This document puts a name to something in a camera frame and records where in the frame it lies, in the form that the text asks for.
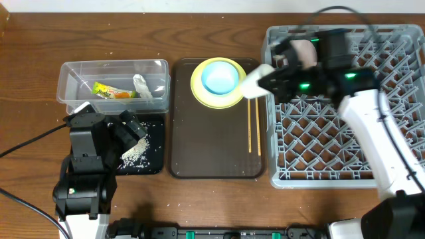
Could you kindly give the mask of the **white tissue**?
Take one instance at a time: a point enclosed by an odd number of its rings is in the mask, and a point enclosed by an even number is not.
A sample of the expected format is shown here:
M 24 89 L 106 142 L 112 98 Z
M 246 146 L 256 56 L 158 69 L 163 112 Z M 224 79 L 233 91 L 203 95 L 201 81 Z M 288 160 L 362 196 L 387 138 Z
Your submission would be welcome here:
M 135 91 L 138 93 L 138 96 L 142 100 L 147 100 L 148 102 L 153 101 L 153 96 L 147 87 L 147 82 L 144 77 L 140 74 L 135 74 L 133 76 L 133 84 L 135 86 Z

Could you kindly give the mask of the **rice pile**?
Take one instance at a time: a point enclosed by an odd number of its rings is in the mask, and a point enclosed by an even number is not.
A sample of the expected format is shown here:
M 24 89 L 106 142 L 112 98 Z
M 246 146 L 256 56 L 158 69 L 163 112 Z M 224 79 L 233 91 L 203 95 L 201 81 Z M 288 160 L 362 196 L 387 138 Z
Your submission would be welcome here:
M 126 151 L 121 157 L 122 164 L 119 166 L 119 169 L 138 171 L 147 167 L 149 165 L 147 151 L 150 148 L 150 139 L 150 134 L 146 133 L 146 135 L 138 141 L 136 146 Z

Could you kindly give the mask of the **yellow plate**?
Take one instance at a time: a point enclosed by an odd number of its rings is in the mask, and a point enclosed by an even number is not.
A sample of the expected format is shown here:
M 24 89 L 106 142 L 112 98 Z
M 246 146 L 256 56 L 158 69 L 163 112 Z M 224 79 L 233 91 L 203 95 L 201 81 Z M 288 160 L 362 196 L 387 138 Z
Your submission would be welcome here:
M 237 87 L 230 93 L 225 95 L 216 95 L 212 94 L 203 86 L 201 82 L 201 74 L 204 70 L 205 66 L 217 61 L 224 61 L 231 63 L 238 71 L 239 75 L 239 82 Z M 194 95 L 194 97 L 204 106 L 212 109 L 225 109 L 230 108 L 243 98 L 243 95 L 240 91 L 240 84 L 242 83 L 243 79 L 246 77 L 245 70 L 234 60 L 231 60 L 229 58 L 223 58 L 223 57 L 215 57 L 215 58 L 209 58 L 204 61 L 202 61 L 193 71 L 191 76 L 191 91 Z

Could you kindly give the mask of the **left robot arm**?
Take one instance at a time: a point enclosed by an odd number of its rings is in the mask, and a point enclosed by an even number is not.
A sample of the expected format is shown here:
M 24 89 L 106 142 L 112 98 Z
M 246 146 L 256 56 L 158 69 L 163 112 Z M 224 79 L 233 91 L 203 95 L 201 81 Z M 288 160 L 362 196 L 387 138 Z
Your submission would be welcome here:
M 89 102 L 63 120 L 71 150 L 52 193 L 62 236 L 107 238 L 122 155 L 146 136 L 146 129 L 132 112 L 107 116 Z

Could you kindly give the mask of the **pale green cup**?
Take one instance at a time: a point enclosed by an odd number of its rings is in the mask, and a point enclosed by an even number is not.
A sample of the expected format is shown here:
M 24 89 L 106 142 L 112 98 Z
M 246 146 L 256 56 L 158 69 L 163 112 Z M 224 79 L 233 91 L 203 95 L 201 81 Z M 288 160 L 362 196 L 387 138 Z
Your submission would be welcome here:
M 271 94 L 271 91 L 259 85 L 259 80 L 275 71 L 276 70 L 268 64 L 259 65 L 243 79 L 239 86 L 241 94 L 249 100 Z

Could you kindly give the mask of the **white bowl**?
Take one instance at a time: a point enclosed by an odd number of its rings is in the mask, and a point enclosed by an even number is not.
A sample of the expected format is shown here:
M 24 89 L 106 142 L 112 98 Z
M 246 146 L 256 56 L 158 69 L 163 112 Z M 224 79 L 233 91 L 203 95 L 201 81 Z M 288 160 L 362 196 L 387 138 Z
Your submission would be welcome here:
M 317 51 L 310 40 L 292 40 L 291 44 L 304 70 L 317 66 Z

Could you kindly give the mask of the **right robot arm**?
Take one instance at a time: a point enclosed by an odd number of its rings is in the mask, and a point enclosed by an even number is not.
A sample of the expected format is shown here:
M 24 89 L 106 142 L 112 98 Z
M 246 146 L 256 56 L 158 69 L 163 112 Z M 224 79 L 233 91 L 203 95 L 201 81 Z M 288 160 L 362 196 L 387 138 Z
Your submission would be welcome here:
M 423 238 L 424 169 L 389 112 L 370 68 L 352 68 L 343 35 L 285 40 L 288 65 L 258 67 L 255 84 L 282 102 L 297 93 L 327 94 L 353 130 L 377 182 L 380 203 L 361 218 L 333 222 L 329 238 Z

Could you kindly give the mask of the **yellow green snack wrapper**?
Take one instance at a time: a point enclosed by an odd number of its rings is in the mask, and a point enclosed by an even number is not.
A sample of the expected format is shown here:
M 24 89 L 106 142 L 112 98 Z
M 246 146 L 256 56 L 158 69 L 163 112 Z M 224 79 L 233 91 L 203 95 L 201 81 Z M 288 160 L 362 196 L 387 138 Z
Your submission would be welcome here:
M 99 82 L 94 83 L 92 94 L 103 99 L 128 99 L 136 97 L 136 91 L 122 90 Z

